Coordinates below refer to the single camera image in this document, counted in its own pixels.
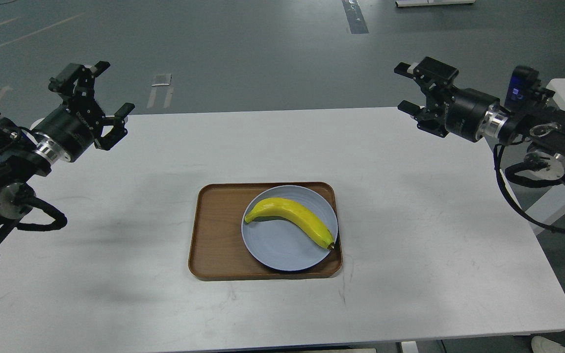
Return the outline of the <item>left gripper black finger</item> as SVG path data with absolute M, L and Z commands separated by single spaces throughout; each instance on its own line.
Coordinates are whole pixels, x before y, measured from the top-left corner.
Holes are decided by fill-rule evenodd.
M 61 104 L 54 110 L 97 110 L 102 111 L 94 98 L 95 81 L 104 71 L 110 67 L 110 63 L 99 61 L 95 65 L 87 67 L 78 63 L 70 63 L 56 77 L 51 77 L 49 91 L 57 93 Z
M 100 116 L 94 125 L 94 146 L 97 149 L 109 151 L 128 134 L 126 123 L 134 108 L 133 103 L 126 102 L 113 115 Z

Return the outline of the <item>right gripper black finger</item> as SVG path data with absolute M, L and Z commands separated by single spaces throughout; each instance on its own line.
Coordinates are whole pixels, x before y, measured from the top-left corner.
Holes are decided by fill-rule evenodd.
M 437 59 L 424 57 L 418 63 L 399 63 L 394 73 L 414 80 L 422 94 L 433 103 L 451 102 L 459 70 Z
M 438 110 L 422 107 L 409 101 L 402 101 L 397 105 L 397 109 L 414 119 L 417 129 L 440 138 L 448 136 L 449 131 L 446 129 L 445 121 Z

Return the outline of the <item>black cylindrical gripper body left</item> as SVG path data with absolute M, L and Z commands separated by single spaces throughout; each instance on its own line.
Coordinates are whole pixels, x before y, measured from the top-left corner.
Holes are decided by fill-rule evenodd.
M 59 159 L 73 163 L 89 147 L 100 148 L 105 113 L 100 109 L 57 107 L 31 128 L 36 154 L 49 163 Z

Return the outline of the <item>black cylindrical gripper body right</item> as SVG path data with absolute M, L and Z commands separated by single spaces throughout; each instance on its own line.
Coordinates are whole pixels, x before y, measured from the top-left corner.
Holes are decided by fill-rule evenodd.
M 484 135 L 498 138 L 509 120 L 509 113 L 499 102 L 499 98 L 478 90 L 456 90 L 444 107 L 446 130 L 471 142 Z

